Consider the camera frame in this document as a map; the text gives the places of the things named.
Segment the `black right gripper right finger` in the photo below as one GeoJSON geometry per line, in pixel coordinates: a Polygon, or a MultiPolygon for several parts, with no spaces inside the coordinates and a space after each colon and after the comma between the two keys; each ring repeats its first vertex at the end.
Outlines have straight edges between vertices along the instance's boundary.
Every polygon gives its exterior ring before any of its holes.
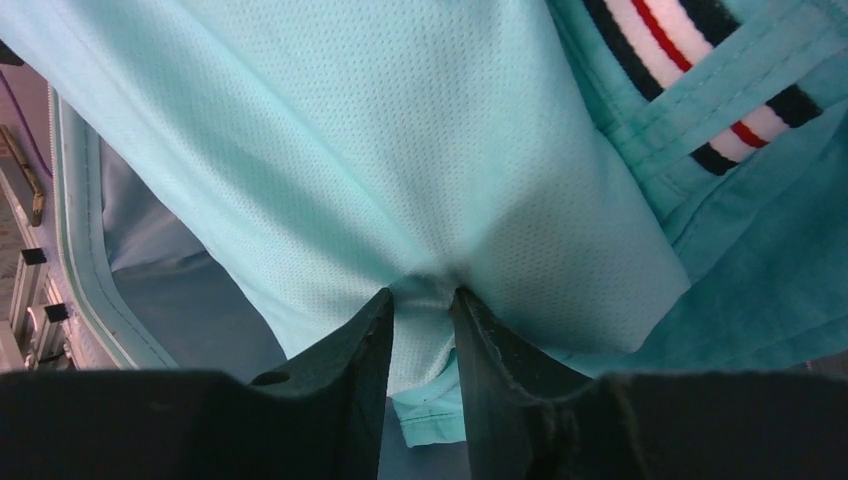
{"type": "Polygon", "coordinates": [[[847,383],[798,371],[591,379],[450,307],[475,479],[843,479],[847,383]]]}

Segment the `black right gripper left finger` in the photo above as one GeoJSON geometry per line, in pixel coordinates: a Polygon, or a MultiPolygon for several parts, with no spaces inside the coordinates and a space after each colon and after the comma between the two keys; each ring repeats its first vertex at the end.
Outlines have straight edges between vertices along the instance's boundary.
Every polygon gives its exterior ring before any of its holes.
{"type": "Polygon", "coordinates": [[[211,370],[1,378],[5,479],[373,479],[393,296],[249,383],[211,370]]]}

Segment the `teal cloth bottom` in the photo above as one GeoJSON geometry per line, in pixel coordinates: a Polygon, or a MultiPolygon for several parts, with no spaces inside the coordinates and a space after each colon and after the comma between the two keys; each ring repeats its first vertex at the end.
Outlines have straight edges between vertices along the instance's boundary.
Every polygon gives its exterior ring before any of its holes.
{"type": "Polygon", "coordinates": [[[690,288],[614,369],[782,369],[847,348],[847,5],[552,1],[595,125],[690,288]]]}

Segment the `light blue ribbed suitcase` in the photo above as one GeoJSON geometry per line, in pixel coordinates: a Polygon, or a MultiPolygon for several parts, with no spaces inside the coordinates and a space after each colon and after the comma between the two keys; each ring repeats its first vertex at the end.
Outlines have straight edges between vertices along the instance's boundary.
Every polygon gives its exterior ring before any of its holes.
{"type": "MultiPolygon", "coordinates": [[[[287,354],[224,268],[55,90],[56,249],[78,370],[211,370],[243,383],[287,354]]],[[[466,479],[464,444],[408,447],[386,399],[373,479],[466,479]]]]}

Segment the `teal cloth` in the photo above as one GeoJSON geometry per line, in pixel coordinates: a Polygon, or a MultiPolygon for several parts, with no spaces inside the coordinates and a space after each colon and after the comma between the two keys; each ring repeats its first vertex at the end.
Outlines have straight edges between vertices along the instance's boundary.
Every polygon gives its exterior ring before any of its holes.
{"type": "Polygon", "coordinates": [[[614,369],[782,369],[847,348],[847,5],[552,1],[595,125],[690,288],[614,369]]]}
{"type": "Polygon", "coordinates": [[[395,295],[406,443],[466,437],[448,308],[628,354],[689,288],[543,1],[5,1],[1,38],[288,355],[395,295]]]}

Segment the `teal cloth top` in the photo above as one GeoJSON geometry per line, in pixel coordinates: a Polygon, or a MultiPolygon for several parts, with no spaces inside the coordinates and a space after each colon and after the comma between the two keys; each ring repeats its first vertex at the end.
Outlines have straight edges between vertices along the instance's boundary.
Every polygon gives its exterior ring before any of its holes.
{"type": "Polygon", "coordinates": [[[406,443],[466,437],[448,308],[628,354],[689,288],[543,1],[5,1],[1,38],[288,355],[395,295],[406,443]]]}

